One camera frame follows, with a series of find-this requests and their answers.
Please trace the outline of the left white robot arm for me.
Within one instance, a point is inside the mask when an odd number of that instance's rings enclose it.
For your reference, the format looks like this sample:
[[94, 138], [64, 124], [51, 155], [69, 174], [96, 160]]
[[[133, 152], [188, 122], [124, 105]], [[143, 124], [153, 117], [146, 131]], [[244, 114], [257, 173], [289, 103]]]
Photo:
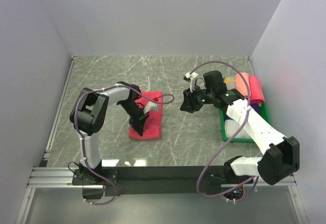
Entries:
[[129, 115], [130, 126], [142, 136], [149, 112], [136, 103], [141, 97], [140, 88], [125, 82], [118, 82], [111, 87], [92, 90], [84, 88], [71, 111], [70, 122], [76, 130], [81, 160], [79, 170], [91, 184], [97, 184], [102, 179], [101, 157], [98, 138], [106, 117], [107, 108], [116, 104]]

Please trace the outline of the red towel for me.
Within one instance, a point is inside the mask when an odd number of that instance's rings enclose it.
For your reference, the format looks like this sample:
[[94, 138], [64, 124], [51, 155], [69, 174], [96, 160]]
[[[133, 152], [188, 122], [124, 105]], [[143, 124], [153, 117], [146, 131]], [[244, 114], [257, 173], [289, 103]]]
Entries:
[[[162, 91], [142, 91], [146, 97], [162, 102], [163, 99], [159, 98]], [[161, 125], [162, 125], [162, 104], [158, 104], [158, 109], [149, 111], [149, 118], [145, 122], [143, 136], [140, 136], [132, 127], [129, 130], [129, 138], [131, 140], [152, 140], [161, 138]]]

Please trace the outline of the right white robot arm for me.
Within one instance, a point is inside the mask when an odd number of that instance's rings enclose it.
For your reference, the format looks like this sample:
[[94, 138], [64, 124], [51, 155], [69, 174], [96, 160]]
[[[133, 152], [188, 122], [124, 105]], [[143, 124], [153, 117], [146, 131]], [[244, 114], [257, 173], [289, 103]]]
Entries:
[[215, 70], [203, 75], [205, 87], [196, 84], [198, 75], [186, 73], [190, 83], [183, 91], [181, 111], [194, 113], [204, 104], [212, 104], [235, 121], [256, 143], [262, 157], [237, 156], [225, 163], [224, 177], [230, 183], [242, 176], [261, 177], [274, 185], [300, 168], [300, 144], [295, 137], [286, 137], [275, 130], [248, 105], [246, 98], [236, 89], [227, 89], [222, 74]]

